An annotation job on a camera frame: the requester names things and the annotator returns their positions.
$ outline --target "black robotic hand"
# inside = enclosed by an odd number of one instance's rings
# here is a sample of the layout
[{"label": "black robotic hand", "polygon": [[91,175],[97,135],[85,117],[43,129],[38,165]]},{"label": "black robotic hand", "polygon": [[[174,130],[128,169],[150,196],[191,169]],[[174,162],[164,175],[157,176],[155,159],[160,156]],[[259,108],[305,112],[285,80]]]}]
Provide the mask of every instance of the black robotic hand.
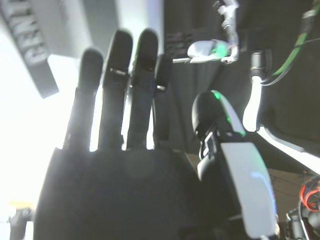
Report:
[{"label": "black robotic hand", "polygon": [[[212,201],[186,155],[157,146],[146,149],[157,89],[158,39],[150,30],[138,43],[128,91],[127,150],[122,150],[131,51],[131,36],[117,31],[105,70],[97,51],[84,53],[64,146],[53,153],[38,201],[34,240],[210,239]],[[89,152],[102,72],[98,149]]]}]

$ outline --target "green light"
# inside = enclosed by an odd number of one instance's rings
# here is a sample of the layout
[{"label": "green light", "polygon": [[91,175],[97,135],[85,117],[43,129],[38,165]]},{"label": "green light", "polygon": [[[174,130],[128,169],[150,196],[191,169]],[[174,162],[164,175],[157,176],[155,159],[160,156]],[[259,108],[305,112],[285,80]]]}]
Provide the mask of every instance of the green light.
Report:
[{"label": "green light", "polygon": [[214,96],[215,96],[216,99],[220,99],[221,98],[219,93],[217,93],[217,92],[214,93]]}]

